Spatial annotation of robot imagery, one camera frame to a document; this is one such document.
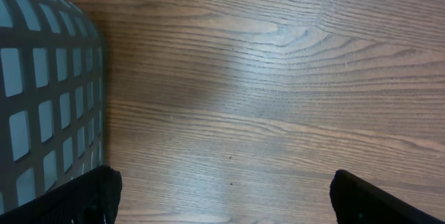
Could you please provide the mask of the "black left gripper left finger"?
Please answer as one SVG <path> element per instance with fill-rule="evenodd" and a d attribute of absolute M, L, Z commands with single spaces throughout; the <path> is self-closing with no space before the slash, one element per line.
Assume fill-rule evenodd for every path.
<path fill-rule="evenodd" d="M 122 176 L 101 165 L 1 215 L 2 223 L 114 223 Z"/>

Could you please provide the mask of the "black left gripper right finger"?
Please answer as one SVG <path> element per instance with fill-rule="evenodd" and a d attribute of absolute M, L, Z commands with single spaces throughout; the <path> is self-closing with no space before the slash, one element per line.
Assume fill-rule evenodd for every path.
<path fill-rule="evenodd" d="M 336 171 L 330 200 L 338 224 L 444 224 L 347 170 Z"/>

